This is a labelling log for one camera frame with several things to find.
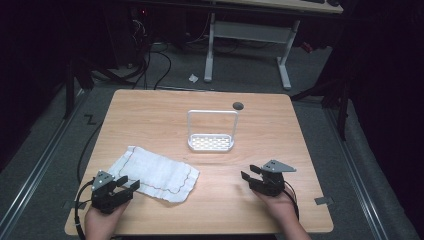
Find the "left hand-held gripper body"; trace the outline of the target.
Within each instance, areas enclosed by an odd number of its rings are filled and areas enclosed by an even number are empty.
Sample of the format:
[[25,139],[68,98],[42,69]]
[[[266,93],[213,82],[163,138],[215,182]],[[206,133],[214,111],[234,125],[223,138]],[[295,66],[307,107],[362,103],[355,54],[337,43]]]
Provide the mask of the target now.
[[92,185],[92,206],[104,214],[111,214],[117,207],[133,198],[133,193],[126,193],[125,189],[115,192],[115,177],[100,170]]

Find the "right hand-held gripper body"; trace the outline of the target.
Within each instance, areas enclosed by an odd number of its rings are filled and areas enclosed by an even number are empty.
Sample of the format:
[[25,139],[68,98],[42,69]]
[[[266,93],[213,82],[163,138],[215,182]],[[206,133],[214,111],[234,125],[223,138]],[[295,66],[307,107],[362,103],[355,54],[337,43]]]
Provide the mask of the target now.
[[250,183],[250,188],[266,196],[276,197],[285,190],[284,172],[295,172],[296,169],[292,166],[270,160],[262,167],[261,180],[259,183]]

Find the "white cloth with wavy trim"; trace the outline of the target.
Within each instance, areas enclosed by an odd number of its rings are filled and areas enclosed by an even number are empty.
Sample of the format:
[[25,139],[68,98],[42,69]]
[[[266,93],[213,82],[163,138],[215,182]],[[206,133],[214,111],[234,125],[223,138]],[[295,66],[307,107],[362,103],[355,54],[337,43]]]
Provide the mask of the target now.
[[138,146],[129,146],[108,172],[117,178],[127,176],[126,187],[140,181],[138,192],[170,203],[184,202],[200,175],[196,168],[187,163]]

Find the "white towel rack with tray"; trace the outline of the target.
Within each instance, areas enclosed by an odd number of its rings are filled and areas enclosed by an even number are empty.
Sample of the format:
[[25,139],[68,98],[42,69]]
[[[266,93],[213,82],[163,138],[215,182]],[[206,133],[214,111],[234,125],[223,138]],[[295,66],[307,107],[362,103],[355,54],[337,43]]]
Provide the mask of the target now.
[[239,112],[235,110],[189,110],[188,147],[198,153],[225,153],[235,144]]

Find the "person's right hand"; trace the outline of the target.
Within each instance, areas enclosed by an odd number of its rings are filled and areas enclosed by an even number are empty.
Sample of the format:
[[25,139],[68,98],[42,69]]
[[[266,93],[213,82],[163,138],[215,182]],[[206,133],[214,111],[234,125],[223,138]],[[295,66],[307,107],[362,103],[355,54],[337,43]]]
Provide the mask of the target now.
[[291,190],[285,190],[276,197],[266,196],[257,191],[254,191],[254,194],[265,203],[268,212],[277,224],[281,219],[296,218],[298,220],[293,203],[294,194]]

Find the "person's left hand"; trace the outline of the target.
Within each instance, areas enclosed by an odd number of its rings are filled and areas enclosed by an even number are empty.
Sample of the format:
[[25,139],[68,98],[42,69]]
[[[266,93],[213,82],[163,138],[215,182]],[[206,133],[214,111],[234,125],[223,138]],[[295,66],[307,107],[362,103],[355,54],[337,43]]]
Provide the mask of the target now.
[[104,214],[100,210],[90,207],[85,214],[84,227],[86,234],[108,234],[114,236],[115,229],[129,202],[117,207],[111,214]]

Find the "black metal stand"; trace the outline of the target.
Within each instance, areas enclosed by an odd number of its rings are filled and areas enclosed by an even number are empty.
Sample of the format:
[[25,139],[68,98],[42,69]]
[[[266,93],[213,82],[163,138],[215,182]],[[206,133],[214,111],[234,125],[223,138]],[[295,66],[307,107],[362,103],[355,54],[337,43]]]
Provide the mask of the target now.
[[342,140],[346,140],[345,126],[350,88],[351,64],[345,63],[337,66],[335,63],[327,64],[321,72],[317,83],[298,94],[290,97],[292,101],[299,101],[307,96],[322,96],[323,108],[338,108],[336,122],[337,133]]
[[123,77],[107,70],[84,58],[73,58],[69,61],[66,67],[66,111],[64,118],[68,119],[74,110],[75,106],[75,82],[78,82],[82,90],[92,90],[94,81],[91,76],[92,71],[97,71],[108,79],[119,84],[129,85],[130,82]]

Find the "white-legged desk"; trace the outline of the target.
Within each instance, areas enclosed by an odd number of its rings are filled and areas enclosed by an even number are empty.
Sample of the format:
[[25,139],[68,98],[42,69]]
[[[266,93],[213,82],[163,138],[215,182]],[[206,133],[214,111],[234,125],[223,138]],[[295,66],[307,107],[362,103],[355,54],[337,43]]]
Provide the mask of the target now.
[[[283,44],[285,49],[276,58],[280,79],[285,90],[291,89],[286,61],[303,17],[338,18],[344,9],[332,0],[134,0],[148,6],[205,10],[210,14],[208,52],[205,61],[204,81],[213,79],[214,41],[216,38],[247,40]],[[266,17],[292,17],[289,27],[277,27],[255,23],[239,23],[217,20],[218,12],[259,14]]]

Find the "dark computer tower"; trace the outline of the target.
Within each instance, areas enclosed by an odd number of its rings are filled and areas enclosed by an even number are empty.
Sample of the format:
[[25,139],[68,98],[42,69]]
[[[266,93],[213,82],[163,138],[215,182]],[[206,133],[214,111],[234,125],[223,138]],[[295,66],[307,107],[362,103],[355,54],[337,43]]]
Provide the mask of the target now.
[[105,4],[103,10],[116,65],[136,66],[143,30],[137,9],[128,5]]

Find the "metal floor rail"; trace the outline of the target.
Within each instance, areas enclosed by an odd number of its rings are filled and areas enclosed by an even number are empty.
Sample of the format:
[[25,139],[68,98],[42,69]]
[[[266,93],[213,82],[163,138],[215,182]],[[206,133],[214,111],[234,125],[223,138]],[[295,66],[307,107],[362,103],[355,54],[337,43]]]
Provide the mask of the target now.
[[65,91],[61,91],[46,113],[35,122],[12,162],[0,174],[0,240],[6,240],[13,231],[52,162],[76,111],[89,93],[89,90],[78,90],[70,113],[62,115],[59,110],[65,108],[62,104],[67,97]]
[[341,148],[349,179],[374,239],[389,240],[387,232],[381,222],[379,214],[377,213],[374,201],[368,193],[361,174],[355,164],[352,153],[349,150],[346,141],[343,140],[339,134],[336,114],[332,110],[326,109],[324,109],[323,112],[330,124],[333,134],[336,137],[338,145]]

